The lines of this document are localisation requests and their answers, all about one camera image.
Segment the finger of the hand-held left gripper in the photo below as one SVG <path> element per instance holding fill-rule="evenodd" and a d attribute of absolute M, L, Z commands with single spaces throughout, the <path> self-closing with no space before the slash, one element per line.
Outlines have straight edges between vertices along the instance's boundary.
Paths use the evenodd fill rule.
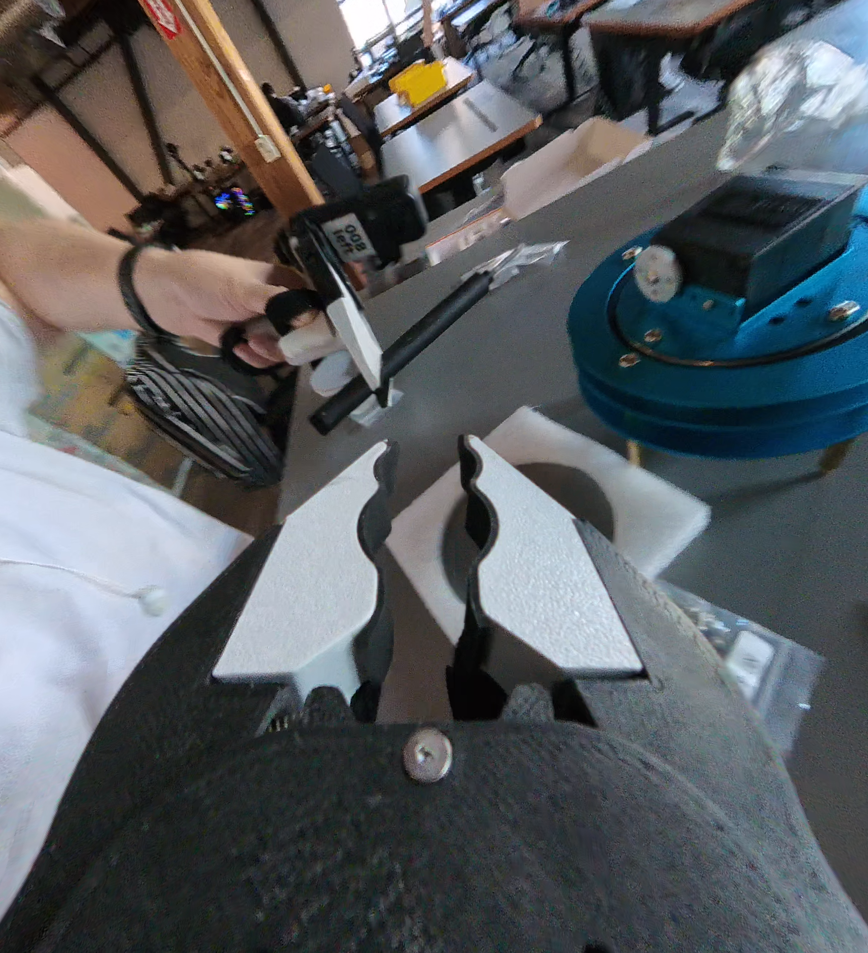
<path fill-rule="evenodd" d="M 332 277 L 325 293 L 325 315 L 372 393 L 382 389 L 382 350 L 361 300 L 347 279 Z"/>

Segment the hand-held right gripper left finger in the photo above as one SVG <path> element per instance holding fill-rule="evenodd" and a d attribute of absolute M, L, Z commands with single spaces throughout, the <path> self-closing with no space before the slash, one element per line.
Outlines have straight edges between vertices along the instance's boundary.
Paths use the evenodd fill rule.
<path fill-rule="evenodd" d="M 299 703 L 337 689 L 374 722 L 393 658 L 379 554 L 391 530 L 397 443 L 382 440 L 279 528 L 213 678 L 272 683 Z"/>

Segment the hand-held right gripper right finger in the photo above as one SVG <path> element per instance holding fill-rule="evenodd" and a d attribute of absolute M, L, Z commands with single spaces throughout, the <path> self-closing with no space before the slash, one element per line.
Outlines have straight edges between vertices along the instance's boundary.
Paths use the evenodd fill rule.
<path fill-rule="evenodd" d="M 646 664 L 575 518 L 481 439 L 458 441 L 464 530 L 476 553 L 446 687 L 456 721 L 498 720 L 521 686 L 567 713 L 572 684 L 638 682 Z"/>

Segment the black rod-shaped tool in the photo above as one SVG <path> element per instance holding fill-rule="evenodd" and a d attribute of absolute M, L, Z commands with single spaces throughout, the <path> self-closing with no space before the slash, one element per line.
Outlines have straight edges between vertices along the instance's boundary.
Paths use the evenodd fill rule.
<path fill-rule="evenodd" d="M 356 376 L 309 416 L 313 428 L 320 435 L 330 434 L 370 398 L 377 399 L 381 407 L 387 406 L 396 375 L 486 297 L 492 280 L 492 273 L 487 271 L 475 272 L 465 280 L 382 352 L 380 385 L 372 388 L 362 375 Z"/>

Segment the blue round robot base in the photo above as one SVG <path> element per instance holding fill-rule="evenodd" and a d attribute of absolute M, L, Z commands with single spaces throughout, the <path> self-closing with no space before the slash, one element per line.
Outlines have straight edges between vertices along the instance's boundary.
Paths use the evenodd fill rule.
<path fill-rule="evenodd" d="M 868 432 L 868 178 L 723 180 L 584 280 L 568 330 L 585 404 L 637 444 L 769 459 Z"/>

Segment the person's left hand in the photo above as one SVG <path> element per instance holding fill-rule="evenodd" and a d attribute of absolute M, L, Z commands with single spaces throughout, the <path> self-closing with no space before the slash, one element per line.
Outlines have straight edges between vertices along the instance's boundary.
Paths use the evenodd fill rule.
<path fill-rule="evenodd" d="M 278 333 L 260 323 L 269 299 L 307 286 L 301 273 L 281 264 L 163 249 L 142 253 L 133 283 L 154 324 L 175 337 L 217 345 L 228 328 L 248 325 L 235 351 L 259 369 L 286 361 Z"/>

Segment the grey table with wooden edge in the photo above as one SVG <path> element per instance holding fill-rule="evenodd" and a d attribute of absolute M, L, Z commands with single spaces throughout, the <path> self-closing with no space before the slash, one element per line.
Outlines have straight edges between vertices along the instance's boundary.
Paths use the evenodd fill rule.
<path fill-rule="evenodd" d="M 381 148 L 386 178 L 433 193 L 484 169 L 543 124 L 543 115 L 483 81 L 396 134 Z"/>

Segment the white foam block with hole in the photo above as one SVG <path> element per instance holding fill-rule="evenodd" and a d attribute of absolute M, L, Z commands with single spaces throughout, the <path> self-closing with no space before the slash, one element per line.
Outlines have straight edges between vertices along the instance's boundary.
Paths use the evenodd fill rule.
<path fill-rule="evenodd" d="M 709 525 L 711 509 L 607 446 L 519 408 L 490 432 L 486 445 L 511 465 L 553 465 L 591 480 L 607 500 L 614 547 L 646 578 L 662 574 Z M 465 598 L 450 585 L 442 542 L 464 491 L 454 465 L 393 519 L 386 545 L 451 645 L 464 623 Z"/>

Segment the white cardboard box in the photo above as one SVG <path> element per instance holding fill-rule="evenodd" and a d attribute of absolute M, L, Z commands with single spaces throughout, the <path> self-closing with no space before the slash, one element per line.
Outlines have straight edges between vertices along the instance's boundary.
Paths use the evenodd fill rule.
<path fill-rule="evenodd" d="M 639 157 L 652 143 L 651 136 L 592 117 L 504 172 L 506 214 L 524 219 Z"/>

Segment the wooden pillar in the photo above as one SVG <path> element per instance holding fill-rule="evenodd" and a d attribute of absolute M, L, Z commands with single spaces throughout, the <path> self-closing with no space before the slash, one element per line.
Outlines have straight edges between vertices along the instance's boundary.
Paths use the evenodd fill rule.
<path fill-rule="evenodd" d="M 321 206 L 321 191 L 212 4 L 167 2 L 172 2 L 182 30 L 173 41 L 163 41 L 273 207 L 289 220 Z M 263 161 L 255 146 L 262 135 L 275 141 L 279 160 Z"/>

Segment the large clear parts bag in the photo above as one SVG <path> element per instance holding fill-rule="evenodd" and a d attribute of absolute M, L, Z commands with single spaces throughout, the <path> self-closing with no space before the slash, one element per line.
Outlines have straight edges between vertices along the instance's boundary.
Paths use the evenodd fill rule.
<path fill-rule="evenodd" d="M 664 580 L 659 589 L 717 652 L 778 749 L 792 755 L 824 667 L 817 653 Z"/>

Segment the black wristband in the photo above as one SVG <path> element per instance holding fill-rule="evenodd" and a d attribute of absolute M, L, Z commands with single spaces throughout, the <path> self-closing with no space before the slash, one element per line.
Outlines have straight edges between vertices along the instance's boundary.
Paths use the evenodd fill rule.
<path fill-rule="evenodd" d="M 117 285 L 123 305 L 135 325 L 154 339 L 178 341 L 170 275 L 160 270 L 176 249 L 164 245 L 129 245 L 120 255 Z"/>

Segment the person's white shirt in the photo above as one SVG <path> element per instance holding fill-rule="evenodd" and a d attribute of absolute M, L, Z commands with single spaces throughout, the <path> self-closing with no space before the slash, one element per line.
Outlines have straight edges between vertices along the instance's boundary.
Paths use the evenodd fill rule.
<path fill-rule="evenodd" d="M 0 300 L 0 920 L 94 729 L 251 537 L 35 442 L 35 342 Z"/>

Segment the red sign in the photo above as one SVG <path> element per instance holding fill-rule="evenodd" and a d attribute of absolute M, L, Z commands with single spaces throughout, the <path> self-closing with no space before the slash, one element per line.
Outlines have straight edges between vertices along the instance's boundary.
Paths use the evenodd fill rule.
<path fill-rule="evenodd" d="M 182 27 L 172 2 L 140 1 L 154 28 L 168 43 L 179 35 Z"/>

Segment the dark wooden table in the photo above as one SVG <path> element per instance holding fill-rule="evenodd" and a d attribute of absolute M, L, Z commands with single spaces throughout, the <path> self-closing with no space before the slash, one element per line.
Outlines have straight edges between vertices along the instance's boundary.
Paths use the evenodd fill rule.
<path fill-rule="evenodd" d="M 565 88 L 563 108 L 569 107 L 578 96 L 570 51 L 573 35 L 586 25 L 590 34 L 636 41 L 645 51 L 647 63 L 647 134 L 655 137 L 694 115 L 679 113 L 668 122 L 661 122 L 660 68 L 666 52 L 683 41 L 718 28 L 750 5 L 750 1 L 644 1 L 615 6 L 613 2 L 583 1 L 571 2 L 565 9 L 554 9 L 553 2 L 512 2 L 515 9 L 512 26 L 532 37 L 558 38 Z"/>

